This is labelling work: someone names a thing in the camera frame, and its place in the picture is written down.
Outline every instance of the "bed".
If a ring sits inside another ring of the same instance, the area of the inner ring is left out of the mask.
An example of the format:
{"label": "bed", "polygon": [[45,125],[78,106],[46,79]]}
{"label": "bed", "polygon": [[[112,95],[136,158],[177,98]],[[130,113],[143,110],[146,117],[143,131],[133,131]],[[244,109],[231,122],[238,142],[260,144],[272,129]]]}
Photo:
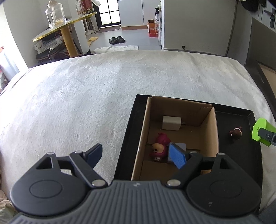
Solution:
{"label": "bed", "polygon": [[[175,51],[120,51],[53,62],[17,74],[0,95],[1,189],[47,152],[65,156],[103,145],[95,170],[111,182],[136,94],[272,112],[236,60]],[[261,209],[276,198],[276,148],[261,145]]]}

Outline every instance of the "red box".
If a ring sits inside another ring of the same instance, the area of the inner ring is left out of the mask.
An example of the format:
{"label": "red box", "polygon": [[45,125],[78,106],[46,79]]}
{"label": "red box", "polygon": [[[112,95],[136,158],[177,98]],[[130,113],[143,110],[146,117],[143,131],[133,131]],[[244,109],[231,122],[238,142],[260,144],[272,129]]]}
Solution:
{"label": "red box", "polygon": [[153,19],[148,21],[148,35],[150,37],[156,37],[155,22]]}

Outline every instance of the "black slippers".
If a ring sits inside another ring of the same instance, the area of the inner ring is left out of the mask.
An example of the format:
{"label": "black slippers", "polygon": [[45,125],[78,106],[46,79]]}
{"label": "black slippers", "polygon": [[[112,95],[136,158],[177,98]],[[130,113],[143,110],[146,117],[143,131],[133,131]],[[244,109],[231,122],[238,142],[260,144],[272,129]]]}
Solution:
{"label": "black slippers", "polygon": [[121,36],[118,36],[117,38],[112,37],[112,38],[109,39],[109,43],[110,43],[110,44],[117,44],[117,43],[122,44],[122,43],[124,43],[124,42],[125,42],[125,40],[124,40],[124,38],[122,38]]}

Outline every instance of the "door handle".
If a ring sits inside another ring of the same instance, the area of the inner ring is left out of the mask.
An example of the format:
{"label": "door handle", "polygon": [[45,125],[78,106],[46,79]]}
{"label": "door handle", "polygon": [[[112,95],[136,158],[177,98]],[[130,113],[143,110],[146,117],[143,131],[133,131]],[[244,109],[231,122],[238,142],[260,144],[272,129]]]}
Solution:
{"label": "door handle", "polygon": [[275,22],[275,14],[276,14],[276,9],[272,8],[272,12],[269,12],[267,10],[264,10],[265,13],[270,15],[270,27],[274,28],[274,22]]}

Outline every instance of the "clear plastic jug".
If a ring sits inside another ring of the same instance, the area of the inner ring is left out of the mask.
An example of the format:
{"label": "clear plastic jug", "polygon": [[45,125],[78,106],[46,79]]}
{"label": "clear plastic jug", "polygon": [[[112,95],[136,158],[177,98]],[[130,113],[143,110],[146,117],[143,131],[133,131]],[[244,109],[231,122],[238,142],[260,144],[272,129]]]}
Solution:
{"label": "clear plastic jug", "polygon": [[56,0],[50,0],[48,8],[45,10],[50,28],[56,28],[66,23],[62,4]]}

